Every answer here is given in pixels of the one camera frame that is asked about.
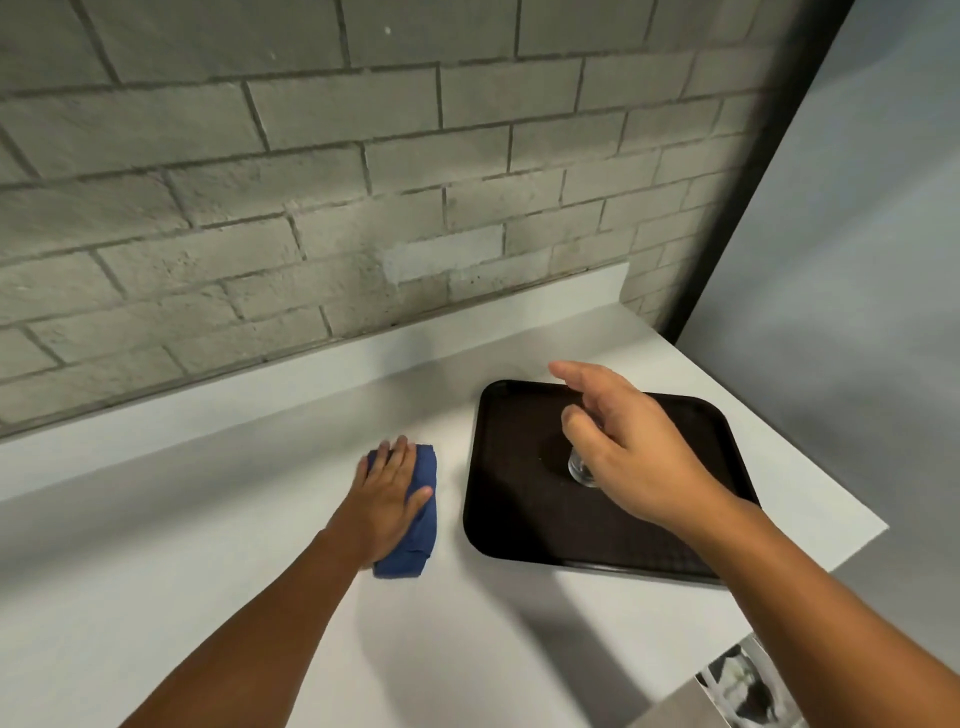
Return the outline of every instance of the hand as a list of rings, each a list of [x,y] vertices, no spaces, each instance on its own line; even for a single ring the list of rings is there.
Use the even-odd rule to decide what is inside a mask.
[[[406,498],[417,462],[417,446],[400,435],[393,454],[390,449],[386,440],[380,443],[369,473],[367,455],[360,458],[353,485],[325,530],[334,543],[358,559],[361,568],[394,550],[433,495],[433,488],[424,486]]]
[[[603,418],[603,430],[576,405],[563,413],[564,435],[597,484],[631,515],[673,531],[709,516],[730,493],[690,449],[663,408],[606,367],[550,363],[553,376],[584,394],[584,406]]]

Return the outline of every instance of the mortar line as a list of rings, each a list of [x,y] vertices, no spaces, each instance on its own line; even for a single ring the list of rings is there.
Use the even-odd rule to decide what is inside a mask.
[[[113,63],[107,55],[107,47],[100,38],[97,27],[93,24],[93,18],[91,18],[90,14],[86,11],[84,3],[82,0],[70,0],[70,7],[73,9],[80,24],[84,27],[86,39],[89,40],[90,45],[93,46],[93,52],[96,54],[97,60],[104,67],[107,77],[114,85],[121,85],[123,82],[120,81],[120,74],[118,74],[117,69],[113,67]]]

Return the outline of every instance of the right hand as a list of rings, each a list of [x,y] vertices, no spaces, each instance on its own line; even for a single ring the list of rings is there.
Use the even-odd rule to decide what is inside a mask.
[[[575,404],[563,413],[564,435],[597,484],[627,513],[683,531],[730,497],[690,449],[663,408],[606,367],[554,361],[550,373],[584,395],[603,430]]]

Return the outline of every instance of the white table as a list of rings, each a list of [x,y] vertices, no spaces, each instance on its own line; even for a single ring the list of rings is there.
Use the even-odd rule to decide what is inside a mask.
[[[713,402],[766,512],[827,569],[885,526],[614,303],[623,275],[586,274],[0,444],[4,725],[117,724],[308,543],[358,455],[400,432],[438,453],[433,558],[420,579],[354,582],[291,726],[624,725],[674,691],[750,632],[725,590],[494,561],[466,542],[487,383],[549,379],[548,360],[579,358]]]

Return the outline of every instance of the white wall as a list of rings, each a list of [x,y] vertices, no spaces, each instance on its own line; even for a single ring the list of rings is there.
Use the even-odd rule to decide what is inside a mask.
[[[892,531],[840,575],[960,668],[960,6],[859,0],[680,348]]]

